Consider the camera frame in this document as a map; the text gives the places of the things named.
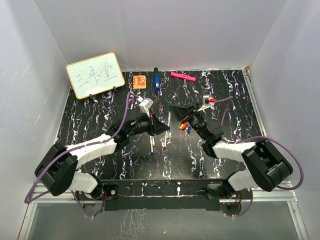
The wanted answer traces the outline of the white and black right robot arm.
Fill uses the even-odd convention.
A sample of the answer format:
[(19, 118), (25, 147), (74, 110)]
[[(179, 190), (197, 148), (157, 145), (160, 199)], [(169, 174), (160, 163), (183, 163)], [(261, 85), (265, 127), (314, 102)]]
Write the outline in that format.
[(200, 113), (201, 105), (171, 105), (170, 110), (181, 123), (188, 123), (200, 136), (207, 156), (244, 163), (247, 168), (232, 173), (213, 193), (235, 198), (245, 189), (261, 188), (271, 192), (293, 173), (293, 167), (270, 140), (227, 143), (223, 140), (222, 124), (215, 119), (205, 120)]

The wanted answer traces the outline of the white pen green tip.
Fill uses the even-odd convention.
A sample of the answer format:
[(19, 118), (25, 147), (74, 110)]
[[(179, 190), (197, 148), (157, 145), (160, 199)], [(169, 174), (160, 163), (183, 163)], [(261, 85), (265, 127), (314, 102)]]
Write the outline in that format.
[(171, 122), (171, 107), (169, 105), (168, 106), (168, 121), (167, 121), (168, 126), (170, 126), (170, 122)]

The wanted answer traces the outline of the white pen purple tip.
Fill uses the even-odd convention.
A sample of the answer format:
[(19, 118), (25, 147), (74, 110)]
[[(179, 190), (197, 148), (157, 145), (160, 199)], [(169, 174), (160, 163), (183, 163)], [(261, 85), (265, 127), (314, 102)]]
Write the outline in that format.
[(131, 105), (130, 105), (130, 109), (131, 109), (131, 110), (134, 108), (134, 105), (135, 105), (135, 99), (132, 99)]

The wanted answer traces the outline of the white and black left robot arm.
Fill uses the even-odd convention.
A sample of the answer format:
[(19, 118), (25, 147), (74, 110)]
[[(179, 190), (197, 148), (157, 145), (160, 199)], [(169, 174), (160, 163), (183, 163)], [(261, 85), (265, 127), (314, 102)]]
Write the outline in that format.
[(114, 124), (101, 136), (76, 145), (54, 144), (34, 171), (40, 182), (53, 196), (65, 191), (77, 191), (97, 200), (103, 195), (103, 183), (93, 173), (77, 170), (86, 163), (112, 155), (129, 142), (130, 137), (147, 133), (151, 137), (170, 130), (153, 113), (145, 113), (122, 125)]

